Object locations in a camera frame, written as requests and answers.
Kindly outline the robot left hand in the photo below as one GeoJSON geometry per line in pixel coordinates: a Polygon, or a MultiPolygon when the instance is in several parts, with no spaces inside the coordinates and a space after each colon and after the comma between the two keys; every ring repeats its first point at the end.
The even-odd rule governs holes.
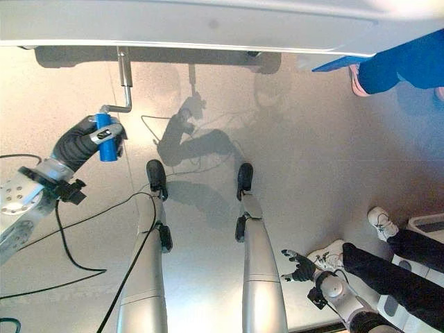
{"type": "Polygon", "coordinates": [[[99,149],[90,137],[96,130],[92,115],[86,116],[60,137],[53,147],[51,158],[77,172],[99,149]]]}

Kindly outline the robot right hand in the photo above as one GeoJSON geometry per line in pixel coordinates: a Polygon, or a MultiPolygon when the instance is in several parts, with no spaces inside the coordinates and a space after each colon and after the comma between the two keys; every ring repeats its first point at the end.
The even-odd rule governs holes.
{"type": "Polygon", "coordinates": [[[295,271],[281,275],[281,280],[285,282],[306,282],[313,280],[316,266],[311,260],[294,250],[283,249],[281,253],[296,265],[295,271]]]}

